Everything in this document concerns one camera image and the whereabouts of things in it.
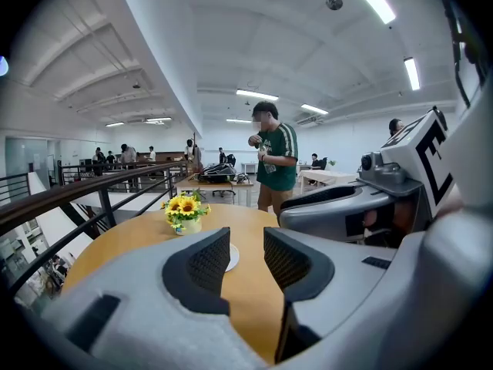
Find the khaki shorts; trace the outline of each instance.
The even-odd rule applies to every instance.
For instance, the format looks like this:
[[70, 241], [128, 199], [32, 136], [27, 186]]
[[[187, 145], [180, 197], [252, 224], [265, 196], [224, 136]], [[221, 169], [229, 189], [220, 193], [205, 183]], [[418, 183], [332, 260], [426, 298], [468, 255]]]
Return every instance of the khaki shorts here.
[[259, 200], [257, 204], [259, 208], [272, 206], [274, 213], [279, 217], [280, 205], [291, 197], [293, 197], [293, 190], [272, 190], [262, 183], [260, 185]]

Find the black hair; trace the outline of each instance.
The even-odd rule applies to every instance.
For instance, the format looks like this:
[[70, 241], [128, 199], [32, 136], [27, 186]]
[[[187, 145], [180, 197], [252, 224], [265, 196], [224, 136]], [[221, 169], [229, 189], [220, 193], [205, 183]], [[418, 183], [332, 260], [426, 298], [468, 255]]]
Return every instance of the black hair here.
[[441, 125], [444, 127], [445, 131], [448, 130], [447, 128], [447, 120], [445, 119], [445, 115], [443, 114], [442, 111], [440, 111], [436, 106], [433, 106], [432, 109], [428, 110], [428, 112], [434, 111], [434, 113], [437, 114], [438, 120], [440, 121]]
[[397, 130], [397, 124], [400, 122], [401, 120], [398, 119], [398, 118], [393, 118], [389, 123], [388, 123], [388, 129], [389, 131], [391, 132], [391, 136], [394, 135], [394, 132]]
[[269, 102], [257, 103], [257, 105], [253, 108], [252, 116], [255, 116], [258, 113], [271, 113], [274, 119], [277, 119], [279, 116], [276, 106]]

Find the green t-shirt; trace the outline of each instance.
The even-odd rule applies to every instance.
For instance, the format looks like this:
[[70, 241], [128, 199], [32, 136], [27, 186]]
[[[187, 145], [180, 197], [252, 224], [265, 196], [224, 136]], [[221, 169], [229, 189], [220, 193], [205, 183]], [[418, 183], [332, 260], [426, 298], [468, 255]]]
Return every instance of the green t-shirt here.
[[[281, 123], [273, 132], [258, 134], [267, 147], [268, 155], [291, 156], [298, 160], [298, 142], [291, 126]], [[259, 162], [257, 181], [272, 190], [292, 190], [296, 183], [296, 166], [274, 166]]]

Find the yellow flower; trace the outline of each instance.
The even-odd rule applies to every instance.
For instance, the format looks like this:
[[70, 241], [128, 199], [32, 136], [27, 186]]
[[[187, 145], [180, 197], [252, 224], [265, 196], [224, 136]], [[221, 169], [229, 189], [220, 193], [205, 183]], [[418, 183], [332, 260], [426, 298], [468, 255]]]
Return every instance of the yellow flower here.
[[181, 197], [174, 197], [173, 199], [171, 199], [168, 203], [168, 207], [166, 208], [165, 212], [170, 215], [178, 214], [181, 200], [182, 200]]
[[192, 197], [182, 197], [179, 200], [180, 213], [182, 215], [192, 215], [197, 211], [197, 202]]

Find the white plate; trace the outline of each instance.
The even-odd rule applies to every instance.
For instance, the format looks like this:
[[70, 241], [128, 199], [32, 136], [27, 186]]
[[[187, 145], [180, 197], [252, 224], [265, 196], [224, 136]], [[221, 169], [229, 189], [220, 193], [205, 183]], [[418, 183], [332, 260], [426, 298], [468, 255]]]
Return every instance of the white plate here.
[[228, 264], [228, 267], [226, 268], [226, 272], [234, 268], [239, 261], [240, 261], [240, 252], [238, 251], [238, 248], [230, 244], [230, 264]]

